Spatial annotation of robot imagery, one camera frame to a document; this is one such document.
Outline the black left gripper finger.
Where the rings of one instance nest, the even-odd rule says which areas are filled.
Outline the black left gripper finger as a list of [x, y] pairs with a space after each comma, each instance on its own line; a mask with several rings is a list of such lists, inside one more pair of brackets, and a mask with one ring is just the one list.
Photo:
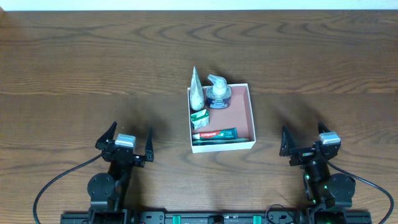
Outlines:
[[154, 161], [154, 150], [153, 150], [153, 144], [152, 144], [152, 129], [150, 129], [148, 137], [147, 137], [147, 141], [146, 141], [145, 160], [147, 162]]
[[95, 148], [106, 149], [109, 143], [113, 143], [117, 122], [114, 121], [109, 129], [96, 141]]

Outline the purple hand soap pump bottle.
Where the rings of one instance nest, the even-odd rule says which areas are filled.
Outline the purple hand soap pump bottle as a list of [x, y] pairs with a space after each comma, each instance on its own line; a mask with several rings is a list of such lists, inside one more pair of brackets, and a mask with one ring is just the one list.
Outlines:
[[212, 86], [206, 89], [205, 104], [211, 109], [225, 109], [230, 105], [232, 90], [228, 86], [226, 79], [216, 75], [208, 75]]

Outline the white Pantene tube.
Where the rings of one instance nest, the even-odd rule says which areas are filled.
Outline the white Pantene tube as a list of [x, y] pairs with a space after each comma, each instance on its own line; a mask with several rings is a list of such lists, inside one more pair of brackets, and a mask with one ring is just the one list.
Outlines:
[[196, 67], [193, 67], [189, 99], [190, 99], [190, 107], [192, 110], [200, 111], [203, 109], [205, 105], [205, 99], [203, 95], [203, 88]]

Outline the green white soap packet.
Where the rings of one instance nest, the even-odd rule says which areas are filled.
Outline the green white soap packet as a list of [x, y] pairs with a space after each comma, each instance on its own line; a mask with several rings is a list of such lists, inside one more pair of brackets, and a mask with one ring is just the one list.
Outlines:
[[210, 114], [209, 111], [204, 109], [193, 113], [190, 115], [190, 121], [192, 124], [192, 128], [194, 130], [198, 130], [210, 124]]

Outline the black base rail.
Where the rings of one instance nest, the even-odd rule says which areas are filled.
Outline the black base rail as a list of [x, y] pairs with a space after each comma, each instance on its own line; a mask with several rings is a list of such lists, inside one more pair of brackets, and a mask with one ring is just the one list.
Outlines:
[[368, 212], [316, 212], [309, 218], [303, 211], [276, 208], [265, 212], [163, 212], [121, 210], [119, 212], [89, 211], [64, 213], [60, 224], [266, 224], [266, 223], [323, 223], [323, 224], [371, 224]]

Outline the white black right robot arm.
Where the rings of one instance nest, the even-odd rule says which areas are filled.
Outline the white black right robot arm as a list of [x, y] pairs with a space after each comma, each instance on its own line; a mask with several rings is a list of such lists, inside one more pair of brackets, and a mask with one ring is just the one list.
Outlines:
[[352, 207], [355, 180], [342, 173], [330, 174], [328, 161], [337, 156], [341, 138], [323, 123], [318, 124], [318, 140], [299, 148], [287, 126], [282, 127], [279, 156], [289, 157], [291, 166], [303, 169], [306, 197], [312, 207], [297, 212], [295, 223], [346, 223], [346, 208]]

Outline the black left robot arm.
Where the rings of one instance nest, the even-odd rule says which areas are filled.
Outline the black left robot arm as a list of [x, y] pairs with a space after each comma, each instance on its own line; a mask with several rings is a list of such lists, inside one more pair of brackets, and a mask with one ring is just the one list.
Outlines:
[[124, 208], [124, 199], [135, 167], [144, 167], [146, 162], [154, 161], [152, 131], [149, 131], [145, 154], [134, 152], [136, 138], [127, 134], [114, 137], [117, 123], [96, 141], [95, 148], [101, 151], [104, 161], [110, 163], [107, 173], [94, 175], [88, 182], [87, 191], [91, 198], [88, 210], [88, 224], [139, 223], [135, 210]]

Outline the white box pink interior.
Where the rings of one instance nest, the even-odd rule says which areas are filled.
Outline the white box pink interior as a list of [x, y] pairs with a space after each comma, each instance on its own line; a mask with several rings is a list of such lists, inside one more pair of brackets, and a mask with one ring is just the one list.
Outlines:
[[256, 132], [248, 84], [232, 84], [231, 90], [232, 97], [230, 106], [222, 110], [209, 109], [209, 125], [198, 130], [190, 128], [188, 140], [191, 141], [192, 135], [195, 133], [236, 128], [238, 137], [247, 138], [248, 141], [204, 146], [195, 146], [191, 144], [190, 146], [192, 147], [193, 153], [250, 149], [256, 143]]

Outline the green white toothbrush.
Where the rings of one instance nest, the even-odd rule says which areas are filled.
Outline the green white toothbrush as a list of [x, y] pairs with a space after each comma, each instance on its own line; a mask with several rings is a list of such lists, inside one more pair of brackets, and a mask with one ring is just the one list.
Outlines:
[[234, 144], [249, 142], [248, 138], [238, 138], [238, 139], [209, 139], [209, 140], [194, 140], [192, 142], [193, 146], [206, 146], [206, 145], [216, 145], [216, 144]]

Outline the Colgate toothpaste tube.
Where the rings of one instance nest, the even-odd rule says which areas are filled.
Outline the Colgate toothpaste tube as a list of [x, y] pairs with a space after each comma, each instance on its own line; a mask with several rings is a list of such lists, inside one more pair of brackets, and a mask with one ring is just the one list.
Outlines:
[[208, 131], [192, 135], [193, 140], [229, 140], [237, 138], [238, 134], [236, 128]]

